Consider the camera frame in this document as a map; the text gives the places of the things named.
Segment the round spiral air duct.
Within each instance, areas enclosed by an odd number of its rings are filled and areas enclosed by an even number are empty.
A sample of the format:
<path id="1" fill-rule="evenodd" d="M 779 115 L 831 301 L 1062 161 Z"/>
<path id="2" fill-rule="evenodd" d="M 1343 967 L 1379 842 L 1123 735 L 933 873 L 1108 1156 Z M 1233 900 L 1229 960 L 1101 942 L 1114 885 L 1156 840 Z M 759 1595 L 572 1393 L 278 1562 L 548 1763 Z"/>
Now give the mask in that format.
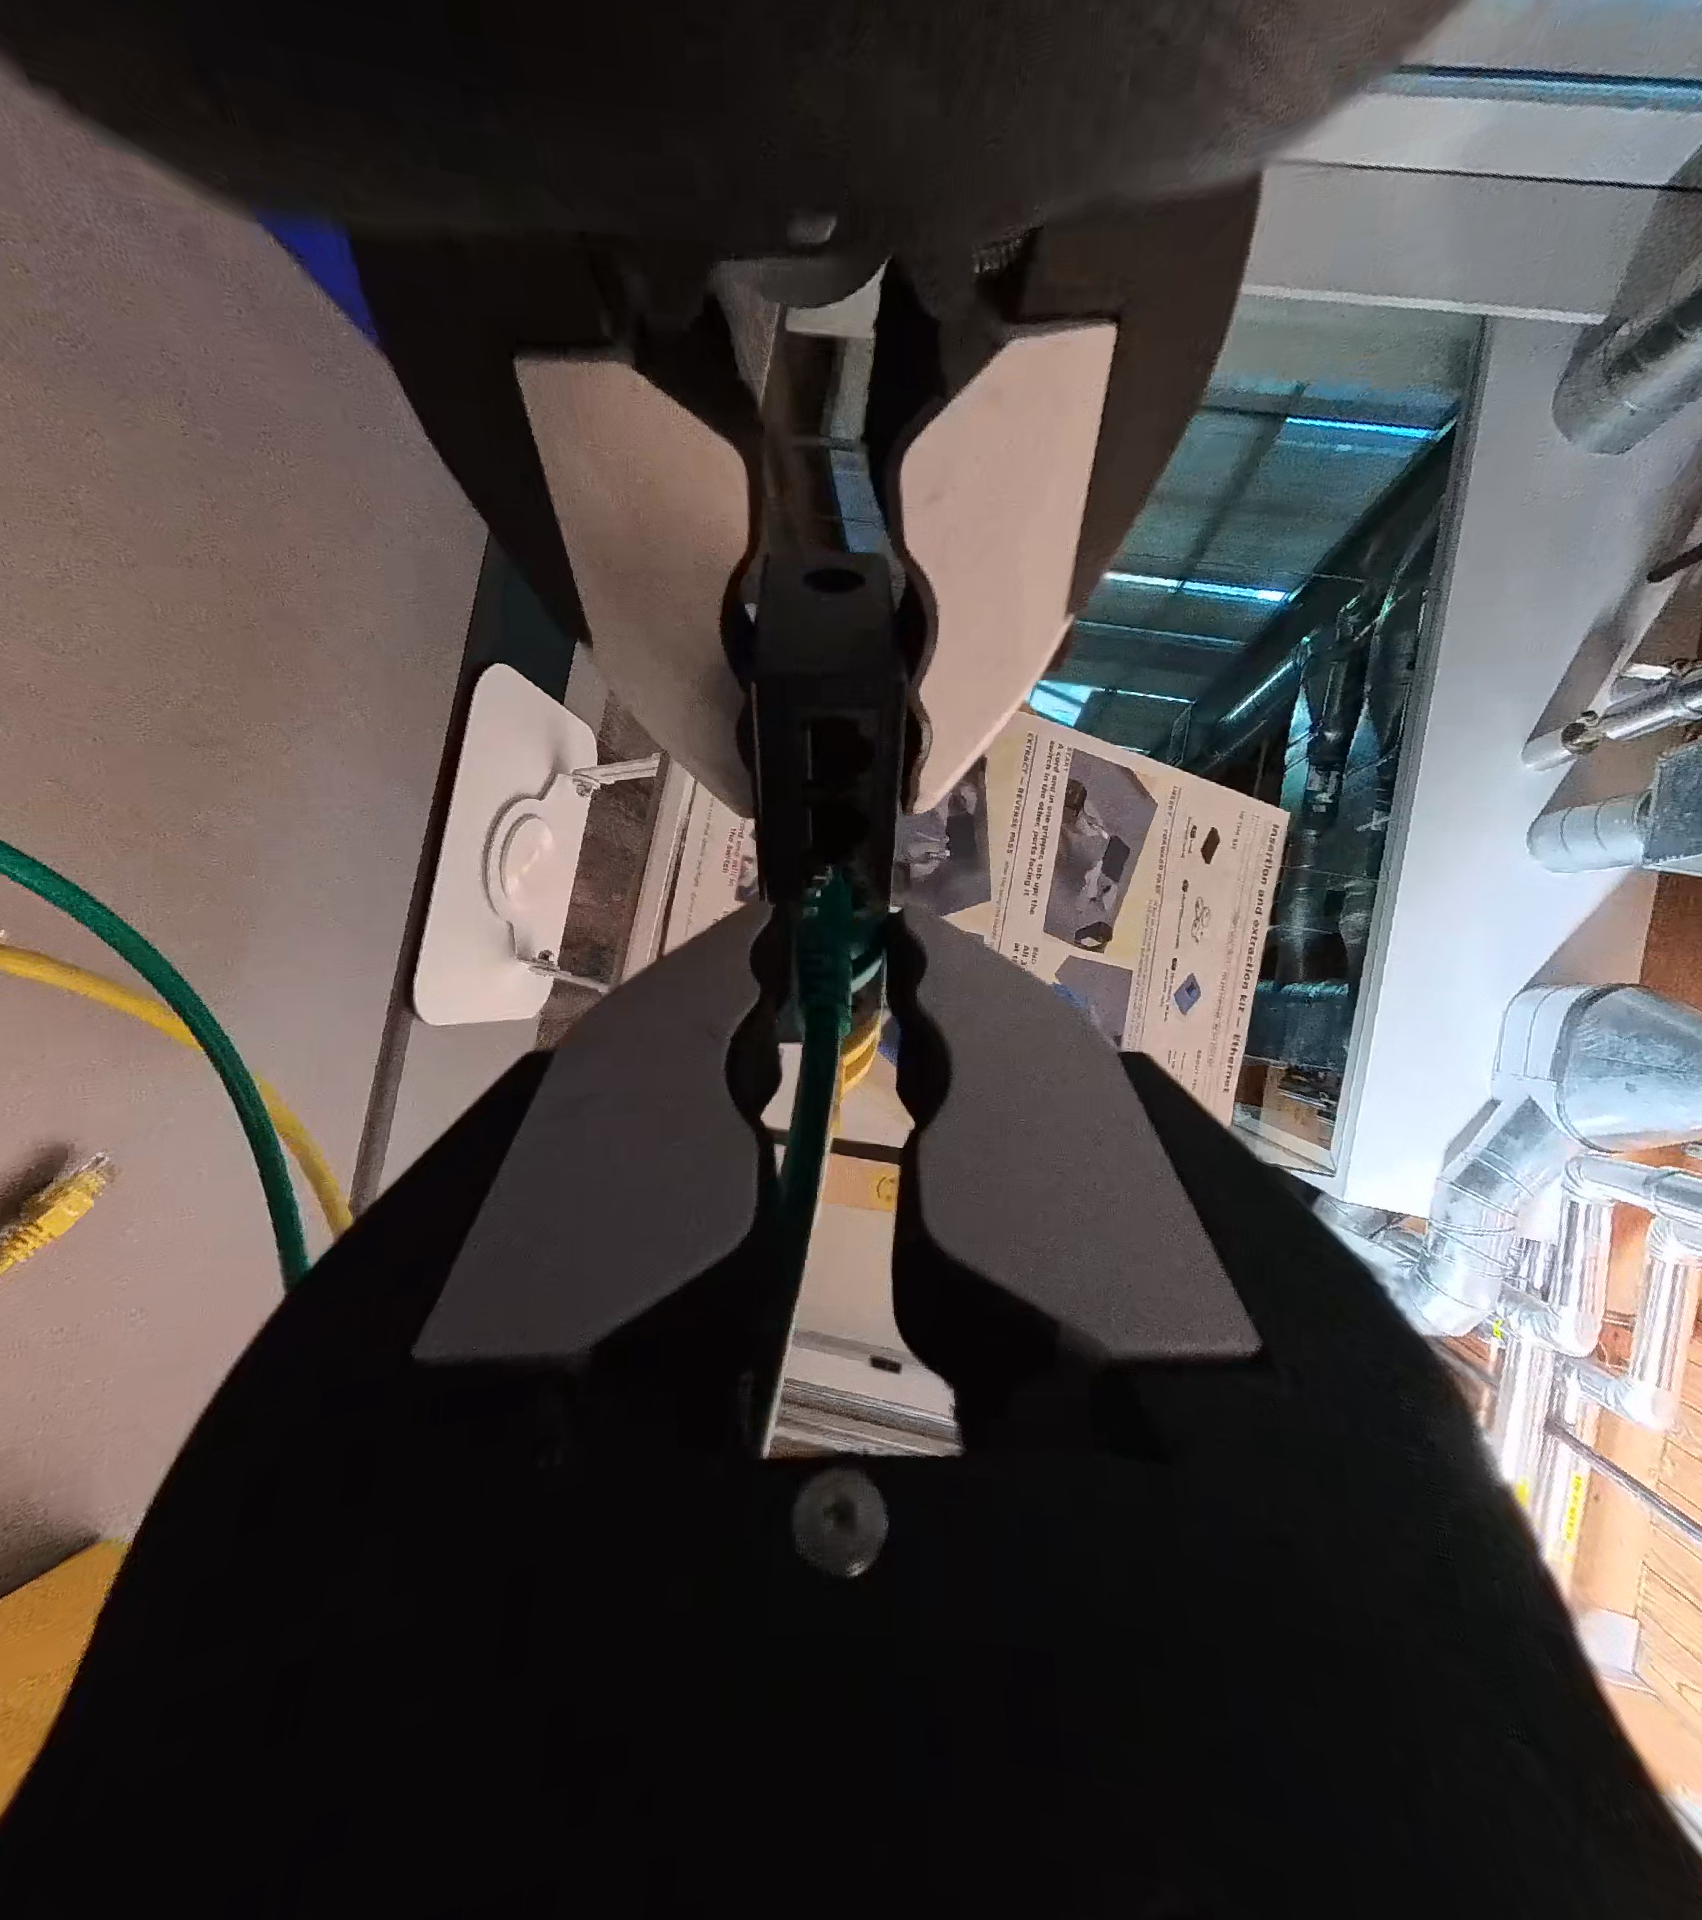
<path id="1" fill-rule="evenodd" d="M 1633 450 L 1702 401 L 1702 252 L 1663 301 L 1610 327 L 1567 366 L 1552 417 L 1589 454 Z"/>

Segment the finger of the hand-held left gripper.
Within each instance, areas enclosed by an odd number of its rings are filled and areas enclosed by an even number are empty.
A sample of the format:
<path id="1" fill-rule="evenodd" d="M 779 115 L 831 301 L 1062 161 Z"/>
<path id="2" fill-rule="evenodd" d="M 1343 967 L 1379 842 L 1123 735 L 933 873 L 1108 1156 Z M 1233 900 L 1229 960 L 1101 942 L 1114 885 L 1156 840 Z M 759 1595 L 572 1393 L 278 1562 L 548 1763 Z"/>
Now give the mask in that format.
<path id="1" fill-rule="evenodd" d="M 737 350 L 524 350 L 514 377 L 598 679 L 670 760 L 751 817 L 724 617 L 754 541 L 763 420 Z"/>
<path id="2" fill-rule="evenodd" d="M 903 454 L 903 556 L 931 607 L 908 813 L 948 796 L 1064 640 L 1117 339 L 1114 321 L 1011 339 Z"/>

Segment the blue plastic bin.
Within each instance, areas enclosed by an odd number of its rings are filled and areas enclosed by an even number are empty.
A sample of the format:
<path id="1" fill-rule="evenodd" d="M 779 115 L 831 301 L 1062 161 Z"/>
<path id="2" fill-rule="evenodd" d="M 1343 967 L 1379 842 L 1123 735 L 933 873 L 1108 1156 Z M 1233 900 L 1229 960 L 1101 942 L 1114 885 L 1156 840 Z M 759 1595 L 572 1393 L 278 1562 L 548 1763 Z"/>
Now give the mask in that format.
<path id="1" fill-rule="evenodd" d="M 328 219 L 281 208 L 261 208 L 255 213 L 255 221 L 324 301 L 337 309 L 340 318 L 374 352 L 385 356 L 385 337 L 367 296 L 348 233 Z"/>

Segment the interior glass window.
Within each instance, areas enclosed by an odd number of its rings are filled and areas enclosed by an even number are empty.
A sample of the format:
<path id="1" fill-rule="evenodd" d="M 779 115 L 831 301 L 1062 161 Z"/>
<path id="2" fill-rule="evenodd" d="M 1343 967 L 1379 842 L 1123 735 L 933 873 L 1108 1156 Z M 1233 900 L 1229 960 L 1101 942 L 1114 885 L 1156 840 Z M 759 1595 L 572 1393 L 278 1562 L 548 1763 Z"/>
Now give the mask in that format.
<path id="1" fill-rule="evenodd" d="M 1234 1123 L 1328 1177 L 1480 317 L 1242 296 L 1118 555 L 1038 680 L 1056 724 L 1289 820 Z"/>

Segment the instruction poster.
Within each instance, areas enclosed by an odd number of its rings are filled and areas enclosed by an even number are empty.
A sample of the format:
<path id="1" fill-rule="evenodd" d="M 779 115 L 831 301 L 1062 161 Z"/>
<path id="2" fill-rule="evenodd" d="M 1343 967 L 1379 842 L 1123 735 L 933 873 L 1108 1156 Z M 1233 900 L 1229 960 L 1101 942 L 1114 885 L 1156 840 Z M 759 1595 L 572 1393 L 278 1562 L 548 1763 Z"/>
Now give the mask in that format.
<path id="1" fill-rule="evenodd" d="M 1281 807 L 1021 714 L 898 820 L 892 896 L 1033 972 L 1231 1125 L 1289 832 Z"/>

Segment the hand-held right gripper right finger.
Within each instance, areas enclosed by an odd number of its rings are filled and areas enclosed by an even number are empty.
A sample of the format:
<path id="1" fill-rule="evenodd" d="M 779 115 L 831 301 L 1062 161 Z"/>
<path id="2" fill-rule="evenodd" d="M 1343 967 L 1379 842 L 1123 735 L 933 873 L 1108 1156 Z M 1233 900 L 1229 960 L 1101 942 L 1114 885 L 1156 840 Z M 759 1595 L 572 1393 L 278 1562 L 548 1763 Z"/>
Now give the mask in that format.
<path id="1" fill-rule="evenodd" d="M 981 937 L 891 919 L 897 1093 L 935 1253 L 1105 1362 L 1238 1365 L 1261 1336 L 1118 1049 Z"/>

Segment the large silver conical duct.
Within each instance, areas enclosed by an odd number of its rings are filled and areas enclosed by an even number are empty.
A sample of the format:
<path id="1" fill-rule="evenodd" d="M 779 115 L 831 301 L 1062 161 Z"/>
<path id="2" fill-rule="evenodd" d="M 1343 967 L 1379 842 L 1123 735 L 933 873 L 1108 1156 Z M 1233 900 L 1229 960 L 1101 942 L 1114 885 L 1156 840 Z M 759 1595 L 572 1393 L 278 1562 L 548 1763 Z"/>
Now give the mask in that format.
<path id="1" fill-rule="evenodd" d="M 1404 1303 L 1425 1334 L 1490 1318 L 1525 1216 L 1575 1156 L 1702 1142 L 1702 1012 L 1635 984 L 1525 991 L 1505 1015 L 1490 1093 L 1425 1213 Z"/>

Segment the black network switch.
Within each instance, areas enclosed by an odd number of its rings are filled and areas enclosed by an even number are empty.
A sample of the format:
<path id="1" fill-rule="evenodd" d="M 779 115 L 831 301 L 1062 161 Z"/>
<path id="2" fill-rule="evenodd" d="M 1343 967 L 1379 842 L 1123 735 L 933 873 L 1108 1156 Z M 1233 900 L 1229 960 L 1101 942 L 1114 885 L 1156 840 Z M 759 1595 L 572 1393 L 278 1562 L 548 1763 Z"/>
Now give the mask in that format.
<path id="1" fill-rule="evenodd" d="M 856 915 L 888 915 L 912 727 L 885 560 L 770 548 L 742 665 L 764 896 L 797 907 L 839 879 Z"/>

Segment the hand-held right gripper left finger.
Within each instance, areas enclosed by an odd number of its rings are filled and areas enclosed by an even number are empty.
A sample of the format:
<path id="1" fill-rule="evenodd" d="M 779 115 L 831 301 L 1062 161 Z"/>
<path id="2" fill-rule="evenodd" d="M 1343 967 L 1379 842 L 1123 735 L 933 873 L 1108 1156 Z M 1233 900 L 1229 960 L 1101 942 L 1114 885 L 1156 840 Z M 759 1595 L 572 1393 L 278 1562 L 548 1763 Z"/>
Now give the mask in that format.
<path id="1" fill-rule="evenodd" d="M 768 905 L 598 999 L 550 1052 L 412 1354 L 570 1362 L 744 1246 L 768 1180 Z"/>

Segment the white round pad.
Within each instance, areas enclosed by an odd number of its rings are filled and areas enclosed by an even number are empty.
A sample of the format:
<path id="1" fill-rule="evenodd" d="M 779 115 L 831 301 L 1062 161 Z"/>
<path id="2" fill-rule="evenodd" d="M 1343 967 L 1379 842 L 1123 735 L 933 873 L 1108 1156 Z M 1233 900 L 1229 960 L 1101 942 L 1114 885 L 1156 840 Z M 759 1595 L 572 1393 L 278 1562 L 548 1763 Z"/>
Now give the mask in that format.
<path id="1" fill-rule="evenodd" d="M 433 1028 L 524 1023 L 555 988 L 613 987 L 562 967 L 592 804 L 651 783 L 660 755 L 602 760 L 596 732 L 514 666 L 474 680 L 439 838 L 411 1010 Z"/>

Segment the silver insulated pipe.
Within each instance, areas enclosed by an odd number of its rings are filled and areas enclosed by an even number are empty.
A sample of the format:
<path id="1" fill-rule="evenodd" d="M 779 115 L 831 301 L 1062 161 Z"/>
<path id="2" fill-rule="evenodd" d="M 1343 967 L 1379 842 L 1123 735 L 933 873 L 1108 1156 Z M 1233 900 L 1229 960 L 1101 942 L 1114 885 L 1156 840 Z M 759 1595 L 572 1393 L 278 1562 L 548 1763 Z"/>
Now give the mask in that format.
<path id="1" fill-rule="evenodd" d="M 1663 687 L 1633 695 L 1605 713 L 1581 719 L 1559 736 L 1570 759 L 1586 756 L 1609 742 L 1646 739 L 1702 719 L 1702 665 Z"/>

